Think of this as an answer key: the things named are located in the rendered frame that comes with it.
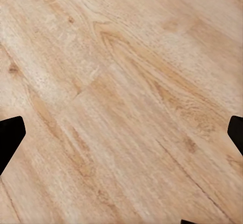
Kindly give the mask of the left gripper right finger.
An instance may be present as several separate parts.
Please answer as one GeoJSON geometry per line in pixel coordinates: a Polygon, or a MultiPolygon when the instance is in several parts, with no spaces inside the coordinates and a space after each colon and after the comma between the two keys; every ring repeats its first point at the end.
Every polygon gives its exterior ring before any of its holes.
{"type": "Polygon", "coordinates": [[[228,135],[243,155],[243,118],[232,116],[228,126],[228,135]]]}

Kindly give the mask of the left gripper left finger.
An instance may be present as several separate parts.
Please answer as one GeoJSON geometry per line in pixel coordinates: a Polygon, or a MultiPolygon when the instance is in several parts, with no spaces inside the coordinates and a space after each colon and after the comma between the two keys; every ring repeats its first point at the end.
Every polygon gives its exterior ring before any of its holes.
{"type": "Polygon", "coordinates": [[[26,135],[21,116],[0,121],[0,175],[26,135]]]}

